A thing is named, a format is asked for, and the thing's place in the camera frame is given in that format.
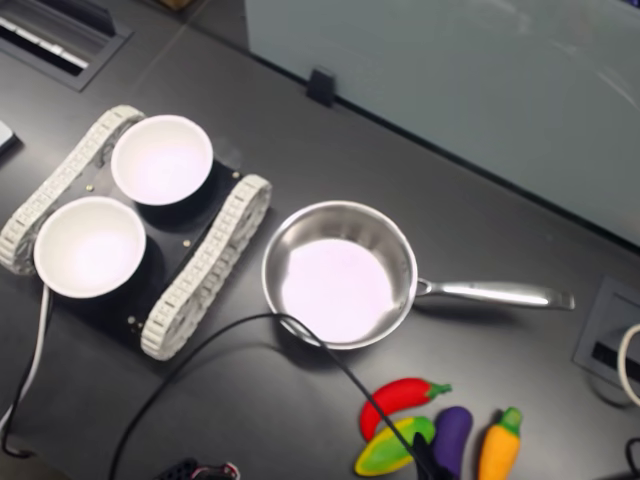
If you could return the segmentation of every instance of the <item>white bowl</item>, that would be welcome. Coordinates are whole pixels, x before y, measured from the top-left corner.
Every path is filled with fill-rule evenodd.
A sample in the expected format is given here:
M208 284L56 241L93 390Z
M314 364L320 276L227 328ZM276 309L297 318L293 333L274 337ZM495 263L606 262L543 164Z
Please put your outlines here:
M116 185L145 205L169 205L198 190L213 165L205 131L175 115L147 118L127 130L113 150Z
M91 298L115 290L133 275L146 242L142 221L132 209L111 198L87 197L47 219L33 257L51 290Z

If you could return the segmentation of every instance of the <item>pan rim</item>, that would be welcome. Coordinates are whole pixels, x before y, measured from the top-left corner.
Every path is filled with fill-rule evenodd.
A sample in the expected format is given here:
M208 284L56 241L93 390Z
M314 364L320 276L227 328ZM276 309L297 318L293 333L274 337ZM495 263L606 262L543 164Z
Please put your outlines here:
M409 271L410 284L405 296L405 303L402 306L402 308L398 311L397 318L395 321L390 323L389 326L385 328L382 332L378 333L377 335L371 336L370 338L367 338L365 340L360 340L357 342L348 342L348 343L326 342L326 345L333 350L353 350L356 348L362 348L368 345L372 345L382 340L387 335L391 334L396 328L398 328L398 326L404 321L404 319L408 315L409 311L411 310L411 307L413 306L413 301L416 296L416 289L417 289L417 283L418 283L418 266L417 266L415 254L413 253L413 249L411 248L411 244L405 237L404 233L402 233L402 230L400 230L400 228L395 224L395 222L393 222L389 217L387 217L382 212L376 210L375 208L364 205L362 203L348 201L348 200L330 200L325 202L319 202L319 203L314 203L312 205L304 207L300 210L297 210L296 212L291 214L289 217L287 217L287 219L278 227L278 229L275 231L275 233L272 235L271 239L269 240L269 243L267 244L267 248L262 258L262 271L261 271L262 290L267 300L267 304L269 305L269 308L273 313L283 313L283 314L287 313L285 311L280 311L276 308L271 298L271 295L269 294L269 289L267 287L268 286L267 272L268 272L269 259L273 252L273 249L279 242L280 238L301 217L313 211L329 208L329 207L346 207L346 208L355 209L383 223L384 226L388 228L393 233L393 235L397 238L398 242L400 243L400 246L402 247L402 249L405 251L407 255L408 264L409 264L408 266L410 270ZM295 327L290 325L290 323L287 322L286 320L283 319L281 320L280 323L282 323L282 325L296 337L304 340L305 342L311 345L320 346L318 342L316 342L313 338L301 333Z

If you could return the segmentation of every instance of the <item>saucepan handle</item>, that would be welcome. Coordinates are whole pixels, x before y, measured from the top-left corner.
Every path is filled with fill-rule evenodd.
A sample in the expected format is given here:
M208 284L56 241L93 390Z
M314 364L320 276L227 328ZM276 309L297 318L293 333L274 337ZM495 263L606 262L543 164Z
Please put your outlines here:
M418 279L416 297L425 295L467 298L470 300L515 305L519 307L556 310L573 310L575 308L575 300L571 293L524 283L433 283L420 278Z

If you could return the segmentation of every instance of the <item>dark desk surface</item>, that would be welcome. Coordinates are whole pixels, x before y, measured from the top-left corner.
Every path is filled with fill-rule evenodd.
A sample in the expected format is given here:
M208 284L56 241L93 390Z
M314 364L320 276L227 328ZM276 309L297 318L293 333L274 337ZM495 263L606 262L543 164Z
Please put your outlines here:
M196 333L266 310L259 264L276 225L327 199L380 209L404 230L421 274L509 279L575 292L573 313L515 309L414 311L383 342L345 355L370 386L402 376L449 381L433 406L466 405L478 431L494 409L525 414L512 479L594 479L625 469L638 412L607 406L571 362L603 275L640 288L640 258L301 88L143 3L114 0L136 31L85 92L0 55L0 115L25 142L0 160L0 222L108 107L186 115L270 179L273 209ZM0 405L31 351L35 279L0 270ZM41 371L17 417L17 438L76 480L105 472L122 429L169 366L56 312ZM152 409L131 439L120 477L150 479L187 455L231 460L246 478L350 478L363 448L360 393L316 350L268 322L212 346ZM465 478L473 478L467 455ZM394 478L413 479L407 468Z

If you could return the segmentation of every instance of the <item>orange toy pepper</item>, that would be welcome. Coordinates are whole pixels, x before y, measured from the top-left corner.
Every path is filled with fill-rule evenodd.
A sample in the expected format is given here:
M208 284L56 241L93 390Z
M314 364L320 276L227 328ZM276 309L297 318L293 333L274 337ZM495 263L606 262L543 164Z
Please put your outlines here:
M508 408L487 431L480 455L478 480L506 480L520 450L522 413Z

